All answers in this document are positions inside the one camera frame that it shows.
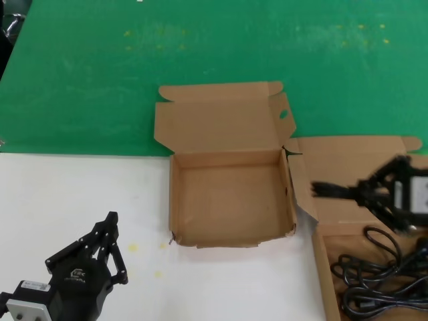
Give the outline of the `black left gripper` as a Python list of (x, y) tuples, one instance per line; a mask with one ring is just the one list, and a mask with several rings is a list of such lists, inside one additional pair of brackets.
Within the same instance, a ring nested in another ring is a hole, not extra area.
[[(58, 290), (62, 301), (59, 320), (97, 320), (112, 285), (128, 283), (117, 239), (118, 213), (110, 211), (89, 233), (45, 260), (51, 273), (49, 283)], [(110, 256), (116, 266), (112, 276), (107, 267)]]

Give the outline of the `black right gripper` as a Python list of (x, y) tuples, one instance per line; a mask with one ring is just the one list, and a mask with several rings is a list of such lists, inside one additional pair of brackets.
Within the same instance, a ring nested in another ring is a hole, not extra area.
[(410, 235), (416, 230), (411, 213), (427, 214), (427, 176), (411, 177), (411, 157), (398, 155), (360, 180), (356, 196), (358, 206), (366, 207), (391, 231)]

